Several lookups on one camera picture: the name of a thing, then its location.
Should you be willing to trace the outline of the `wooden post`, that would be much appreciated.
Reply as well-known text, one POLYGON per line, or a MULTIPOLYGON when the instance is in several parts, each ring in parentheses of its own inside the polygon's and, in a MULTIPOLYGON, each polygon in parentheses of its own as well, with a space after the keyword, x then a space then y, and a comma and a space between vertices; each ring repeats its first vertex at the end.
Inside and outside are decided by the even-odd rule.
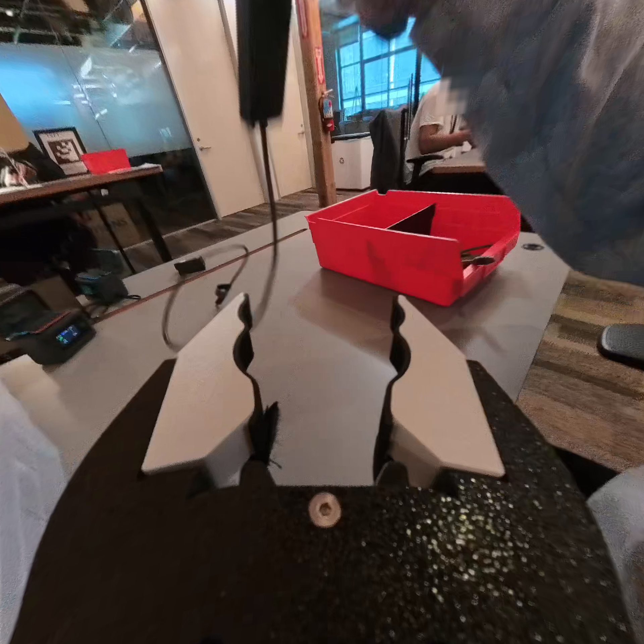
POLYGON ((337 193, 331 150, 333 117, 324 116, 324 105, 330 101, 326 89, 326 73, 318 1, 295 1, 300 50, 302 54, 303 82, 307 105, 307 125, 310 133, 310 150, 313 159, 315 186, 319 206, 334 205, 337 193))

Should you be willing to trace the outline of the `black jacket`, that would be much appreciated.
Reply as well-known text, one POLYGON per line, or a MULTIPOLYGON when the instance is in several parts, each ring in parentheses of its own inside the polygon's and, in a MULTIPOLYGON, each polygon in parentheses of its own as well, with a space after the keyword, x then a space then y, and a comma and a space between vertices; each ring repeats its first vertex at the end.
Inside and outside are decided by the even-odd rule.
POLYGON ((407 107, 382 109, 370 123, 370 187, 380 195, 405 186, 408 114, 407 107))

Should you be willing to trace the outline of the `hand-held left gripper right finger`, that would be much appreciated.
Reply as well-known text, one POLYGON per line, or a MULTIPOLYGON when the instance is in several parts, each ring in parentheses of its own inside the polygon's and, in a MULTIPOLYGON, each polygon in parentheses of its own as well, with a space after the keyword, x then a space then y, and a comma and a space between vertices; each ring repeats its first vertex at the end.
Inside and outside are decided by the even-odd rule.
POLYGON ((402 295, 393 299, 390 331, 395 374, 375 439, 374 481, 389 464, 419 488, 447 471, 502 480, 505 466, 462 351, 402 295))

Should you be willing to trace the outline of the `framed marker tag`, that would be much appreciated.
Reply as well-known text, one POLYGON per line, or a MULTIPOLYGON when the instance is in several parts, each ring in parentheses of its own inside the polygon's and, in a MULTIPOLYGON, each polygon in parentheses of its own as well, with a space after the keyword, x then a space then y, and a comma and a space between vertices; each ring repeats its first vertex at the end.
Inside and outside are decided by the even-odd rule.
POLYGON ((85 164, 85 145, 74 126, 33 131, 34 137, 46 156, 63 171, 65 176, 89 174, 85 164))

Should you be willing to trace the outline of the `white door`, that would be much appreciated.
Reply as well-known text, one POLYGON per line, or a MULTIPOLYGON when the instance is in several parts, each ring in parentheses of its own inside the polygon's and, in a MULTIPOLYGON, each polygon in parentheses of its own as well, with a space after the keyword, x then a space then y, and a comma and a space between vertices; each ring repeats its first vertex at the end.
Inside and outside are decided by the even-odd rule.
POLYGON ((267 128, 272 180, 279 199, 314 185, 310 125, 296 3, 292 1, 281 117, 267 128))
POLYGON ((264 202, 256 150, 239 115, 221 1, 146 1, 146 11, 219 218, 264 202))

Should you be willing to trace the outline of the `white trash bin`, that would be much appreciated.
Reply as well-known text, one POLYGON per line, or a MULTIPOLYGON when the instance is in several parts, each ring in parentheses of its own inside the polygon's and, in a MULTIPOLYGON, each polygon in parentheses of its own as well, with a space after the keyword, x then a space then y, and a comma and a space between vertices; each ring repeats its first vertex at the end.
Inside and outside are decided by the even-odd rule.
POLYGON ((371 136, 368 133, 340 135, 332 140, 331 150, 336 188, 368 189, 374 151, 371 136))

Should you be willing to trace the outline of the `black charger with display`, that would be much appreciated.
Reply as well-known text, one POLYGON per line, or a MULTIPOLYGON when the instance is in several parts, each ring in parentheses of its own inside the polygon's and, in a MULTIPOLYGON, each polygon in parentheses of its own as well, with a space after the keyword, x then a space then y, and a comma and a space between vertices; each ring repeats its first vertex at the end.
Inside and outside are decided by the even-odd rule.
POLYGON ((21 335, 20 348, 41 366, 61 365, 70 360, 94 337, 92 320, 79 309, 52 314, 21 335))

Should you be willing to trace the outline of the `person's right forearm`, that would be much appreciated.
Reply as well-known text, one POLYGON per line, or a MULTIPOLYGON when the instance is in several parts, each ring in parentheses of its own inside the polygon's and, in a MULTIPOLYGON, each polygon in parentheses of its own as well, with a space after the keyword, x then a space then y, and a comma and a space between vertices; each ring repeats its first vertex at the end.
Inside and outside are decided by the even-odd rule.
POLYGON ((467 98, 487 172, 568 266, 643 286, 642 1, 338 1, 378 36, 410 17, 467 98))

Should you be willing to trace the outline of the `cardboard box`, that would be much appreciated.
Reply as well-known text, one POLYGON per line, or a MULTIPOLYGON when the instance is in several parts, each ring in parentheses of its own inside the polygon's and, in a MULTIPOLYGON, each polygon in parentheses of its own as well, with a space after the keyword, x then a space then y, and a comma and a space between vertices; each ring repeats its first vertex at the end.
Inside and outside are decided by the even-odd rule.
MULTIPOLYGON (((131 216, 123 204, 102 205, 101 210, 105 215, 111 230, 115 233, 119 243, 124 248, 136 245, 143 239, 131 216)), ((92 232, 96 245, 100 249, 116 249, 114 239, 106 229, 100 213, 93 209, 80 214, 83 225, 92 232)))

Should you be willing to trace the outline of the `black battery charging dock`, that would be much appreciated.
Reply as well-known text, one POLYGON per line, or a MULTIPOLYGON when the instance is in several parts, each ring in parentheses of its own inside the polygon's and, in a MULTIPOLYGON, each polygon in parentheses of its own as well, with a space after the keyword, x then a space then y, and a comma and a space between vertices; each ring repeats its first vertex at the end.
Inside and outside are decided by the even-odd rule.
POLYGON ((126 300, 129 296, 123 280, 116 274, 101 269, 91 269, 79 272, 75 282, 87 299, 104 305, 126 300))

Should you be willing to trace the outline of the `long dark work table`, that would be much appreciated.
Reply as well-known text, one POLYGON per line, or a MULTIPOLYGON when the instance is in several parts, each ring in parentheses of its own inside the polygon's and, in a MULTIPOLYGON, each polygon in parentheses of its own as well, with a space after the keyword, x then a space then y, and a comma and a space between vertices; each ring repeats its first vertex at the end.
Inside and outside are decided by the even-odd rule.
POLYGON ((161 261, 168 263, 173 256, 139 185, 142 179, 160 176, 163 171, 159 164, 143 164, 106 174, 84 174, 2 190, 1 232, 58 220, 84 211, 96 211, 127 268, 132 274, 136 274, 137 271, 103 209, 107 205, 133 202, 139 205, 144 227, 161 261))

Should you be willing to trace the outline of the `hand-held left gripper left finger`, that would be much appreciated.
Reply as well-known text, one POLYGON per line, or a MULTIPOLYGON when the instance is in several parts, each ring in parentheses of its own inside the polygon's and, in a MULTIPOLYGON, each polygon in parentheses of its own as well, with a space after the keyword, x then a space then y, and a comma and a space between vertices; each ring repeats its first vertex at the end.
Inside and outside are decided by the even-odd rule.
POLYGON ((242 293, 178 351, 143 474, 199 468, 221 488, 238 485, 247 462, 269 466, 279 408, 263 406, 249 373, 252 327, 250 297, 242 293))

